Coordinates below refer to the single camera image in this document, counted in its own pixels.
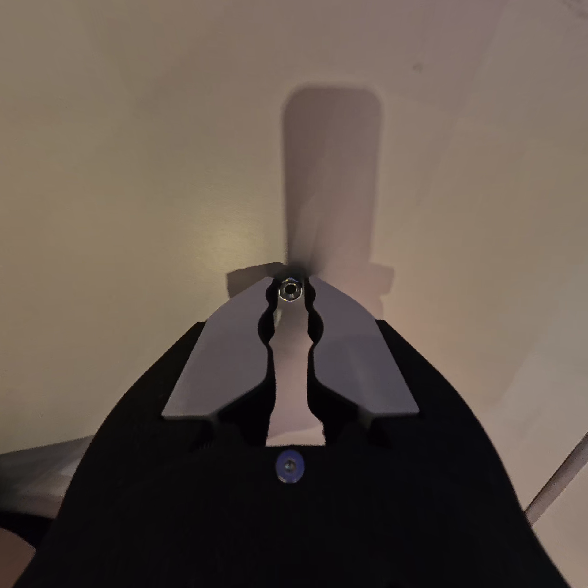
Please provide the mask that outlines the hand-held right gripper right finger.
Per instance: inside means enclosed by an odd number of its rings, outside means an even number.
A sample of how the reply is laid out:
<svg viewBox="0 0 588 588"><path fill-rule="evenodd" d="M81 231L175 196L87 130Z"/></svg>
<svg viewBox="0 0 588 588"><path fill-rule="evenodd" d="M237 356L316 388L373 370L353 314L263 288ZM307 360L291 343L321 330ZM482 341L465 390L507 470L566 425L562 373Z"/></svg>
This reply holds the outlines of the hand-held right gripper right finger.
<svg viewBox="0 0 588 588"><path fill-rule="evenodd" d="M414 417L419 407L375 317L317 276L306 280L307 403L326 443L348 425L368 431L374 421Z"/></svg>

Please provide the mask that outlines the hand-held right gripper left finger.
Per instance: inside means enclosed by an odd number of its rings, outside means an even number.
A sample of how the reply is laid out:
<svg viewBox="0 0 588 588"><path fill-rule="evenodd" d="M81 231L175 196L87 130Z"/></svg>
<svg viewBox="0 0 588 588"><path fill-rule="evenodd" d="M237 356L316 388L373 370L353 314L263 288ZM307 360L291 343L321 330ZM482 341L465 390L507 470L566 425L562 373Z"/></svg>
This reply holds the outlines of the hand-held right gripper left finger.
<svg viewBox="0 0 588 588"><path fill-rule="evenodd" d="M230 424L246 443L266 443L276 402L273 352L277 282L261 280L205 322L162 411L165 420Z"/></svg>

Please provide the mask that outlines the long silver hex bolt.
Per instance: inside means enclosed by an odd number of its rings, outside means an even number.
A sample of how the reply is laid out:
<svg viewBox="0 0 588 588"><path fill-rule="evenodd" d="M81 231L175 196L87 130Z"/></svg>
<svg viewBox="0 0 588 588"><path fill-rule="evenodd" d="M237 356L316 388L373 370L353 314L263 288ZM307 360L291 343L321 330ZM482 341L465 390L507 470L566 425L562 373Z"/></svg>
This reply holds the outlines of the long silver hex bolt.
<svg viewBox="0 0 588 588"><path fill-rule="evenodd" d="M280 283L277 294L281 303L291 304L299 300L303 295L303 280L289 276Z"/></svg>

